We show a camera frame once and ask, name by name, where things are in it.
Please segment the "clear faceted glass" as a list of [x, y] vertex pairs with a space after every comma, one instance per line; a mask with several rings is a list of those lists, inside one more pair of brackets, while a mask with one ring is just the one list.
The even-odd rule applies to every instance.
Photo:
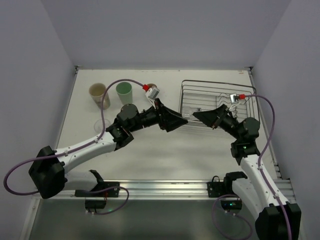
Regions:
[[100, 118], [95, 122], [93, 128], [96, 133], [104, 132], [106, 128], [108, 128], [111, 125], [108, 119], [104, 118], [103, 120]]
[[185, 106], [182, 108], [181, 115], [186, 118], [188, 121], [197, 121], [198, 119], [193, 115], [193, 113], [201, 112], [200, 107], [190, 107]]

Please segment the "small dark brown cup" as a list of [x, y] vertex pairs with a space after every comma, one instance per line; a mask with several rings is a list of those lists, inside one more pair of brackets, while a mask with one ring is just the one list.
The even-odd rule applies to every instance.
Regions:
[[157, 85], [154, 84], [154, 83], [148, 83], [147, 86], [148, 86], [149, 88], [157, 88]]

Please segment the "beige ceramic mug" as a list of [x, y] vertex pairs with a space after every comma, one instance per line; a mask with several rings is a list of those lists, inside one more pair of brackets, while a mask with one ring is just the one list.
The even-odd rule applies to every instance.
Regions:
[[111, 105], [108, 93], [105, 94], [106, 89], [103, 83], [95, 83], [88, 90], [94, 103], [104, 110], [108, 109]]

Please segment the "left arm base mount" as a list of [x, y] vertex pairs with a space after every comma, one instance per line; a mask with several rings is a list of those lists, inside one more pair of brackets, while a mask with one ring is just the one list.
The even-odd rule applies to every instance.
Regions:
[[104, 181], [96, 170], [89, 172], [95, 179], [93, 188], [89, 190], [77, 189], [75, 191], [76, 197], [117, 198], [119, 196], [120, 183], [118, 181]]

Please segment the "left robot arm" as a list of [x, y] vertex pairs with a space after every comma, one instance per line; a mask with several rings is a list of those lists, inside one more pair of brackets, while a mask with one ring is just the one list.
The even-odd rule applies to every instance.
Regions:
[[66, 148], [42, 148], [28, 173], [43, 199], [52, 198], [64, 190], [94, 193], [102, 186], [102, 177], [95, 170], [79, 173], [74, 172], [74, 168], [97, 156], [124, 148], [134, 140], [133, 132], [153, 125], [171, 132], [187, 123], [187, 119], [166, 107], [159, 98], [142, 112], [134, 104], [126, 104], [113, 124], [100, 135]]

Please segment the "light green tall cup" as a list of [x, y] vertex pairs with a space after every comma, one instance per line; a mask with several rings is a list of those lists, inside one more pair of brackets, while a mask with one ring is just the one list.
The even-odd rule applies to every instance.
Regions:
[[123, 105], [133, 103], [132, 85], [129, 82], [120, 82], [116, 86], [116, 92]]

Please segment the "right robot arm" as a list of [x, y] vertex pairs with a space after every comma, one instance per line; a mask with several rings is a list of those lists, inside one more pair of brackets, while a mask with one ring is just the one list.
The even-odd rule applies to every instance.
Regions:
[[262, 162], [262, 153], [256, 144], [260, 122], [253, 117], [239, 122], [225, 104], [192, 115], [207, 127], [221, 128], [235, 138], [231, 143], [231, 155], [242, 171], [238, 173], [239, 177], [226, 176], [224, 185], [252, 214], [258, 238], [297, 240], [302, 212], [297, 203], [289, 202], [280, 191]]

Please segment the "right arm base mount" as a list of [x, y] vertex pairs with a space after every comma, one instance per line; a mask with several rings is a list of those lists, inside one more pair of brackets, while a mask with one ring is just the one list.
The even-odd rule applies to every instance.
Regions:
[[207, 195], [209, 198], [218, 198], [223, 195], [234, 194], [232, 183], [238, 179], [247, 179], [248, 176], [242, 171], [234, 171], [226, 173], [223, 180], [215, 175], [211, 181], [206, 183]]

